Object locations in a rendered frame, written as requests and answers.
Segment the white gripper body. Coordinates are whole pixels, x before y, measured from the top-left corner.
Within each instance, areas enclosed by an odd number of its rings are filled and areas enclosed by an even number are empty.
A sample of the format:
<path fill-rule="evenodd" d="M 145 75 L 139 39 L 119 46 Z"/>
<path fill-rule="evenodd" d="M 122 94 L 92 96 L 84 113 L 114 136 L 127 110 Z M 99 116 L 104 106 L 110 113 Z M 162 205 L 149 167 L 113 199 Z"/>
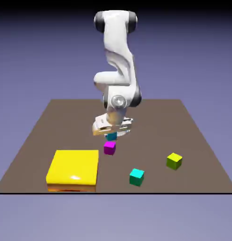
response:
<path fill-rule="evenodd" d="M 107 120 L 107 114 L 97 116 L 92 125 L 94 136 L 117 133 L 117 136 L 123 136 L 131 131 L 133 119 L 124 117 L 121 124 L 111 124 Z"/>

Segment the small olive yellow cube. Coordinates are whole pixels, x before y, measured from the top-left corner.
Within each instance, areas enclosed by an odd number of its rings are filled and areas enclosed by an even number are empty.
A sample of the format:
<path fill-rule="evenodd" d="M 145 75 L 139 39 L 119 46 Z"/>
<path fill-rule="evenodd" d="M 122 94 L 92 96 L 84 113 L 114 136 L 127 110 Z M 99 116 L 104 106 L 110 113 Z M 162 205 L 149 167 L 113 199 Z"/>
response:
<path fill-rule="evenodd" d="M 167 157 L 166 166 L 173 170 L 177 170 L 182 165 L 182 160 L 183 160 L 183 157 L 181 155 L 176 153 L 171 153 Z"/>

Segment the small magenta cube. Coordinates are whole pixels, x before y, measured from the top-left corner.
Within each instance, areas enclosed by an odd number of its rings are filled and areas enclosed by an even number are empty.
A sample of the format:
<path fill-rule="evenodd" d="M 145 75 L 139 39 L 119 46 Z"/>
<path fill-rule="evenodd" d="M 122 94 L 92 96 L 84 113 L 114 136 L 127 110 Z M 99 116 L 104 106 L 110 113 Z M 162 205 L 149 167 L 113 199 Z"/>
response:
<path fill-rule="evenodd" d="M 114 155 L 116 150 L 116 142 L 115 141 L 106 141 L 104 144 L 104 154 Z"/>

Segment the small cyan cube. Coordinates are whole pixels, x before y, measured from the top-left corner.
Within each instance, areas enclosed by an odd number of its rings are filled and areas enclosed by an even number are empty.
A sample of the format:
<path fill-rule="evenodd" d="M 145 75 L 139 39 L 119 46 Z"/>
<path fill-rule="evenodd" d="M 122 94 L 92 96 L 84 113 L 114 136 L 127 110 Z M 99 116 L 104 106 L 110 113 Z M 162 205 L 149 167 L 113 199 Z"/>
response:
<path fill-rule="evenodd" d="M 144 171 L 140 169 L 132 169 L 129 174 L 129 183 L 135 186 L 141 186 L 144 180 Z"/>

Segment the large yellow box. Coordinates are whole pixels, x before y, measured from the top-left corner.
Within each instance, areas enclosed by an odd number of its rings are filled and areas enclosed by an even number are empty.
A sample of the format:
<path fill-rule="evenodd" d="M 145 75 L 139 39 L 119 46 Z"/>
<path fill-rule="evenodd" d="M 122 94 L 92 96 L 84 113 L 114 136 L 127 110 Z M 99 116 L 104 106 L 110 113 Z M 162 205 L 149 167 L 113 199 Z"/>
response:
<path fill-rule="evenodd" d="M 56 150 L 46 175 L 50 192 L 95 192 L 99 151 Z"/>

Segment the small teal cube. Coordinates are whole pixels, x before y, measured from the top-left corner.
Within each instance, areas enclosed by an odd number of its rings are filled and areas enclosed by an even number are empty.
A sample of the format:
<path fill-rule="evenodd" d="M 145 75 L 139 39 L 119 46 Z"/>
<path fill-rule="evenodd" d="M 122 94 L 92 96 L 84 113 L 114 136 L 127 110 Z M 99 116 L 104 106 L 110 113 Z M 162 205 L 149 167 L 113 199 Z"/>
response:
<path fill-rule="evenodd" d="M 104 135 L 107 141 L 115 141 L 117 139 L 117 132 L 108 133 Z"/>

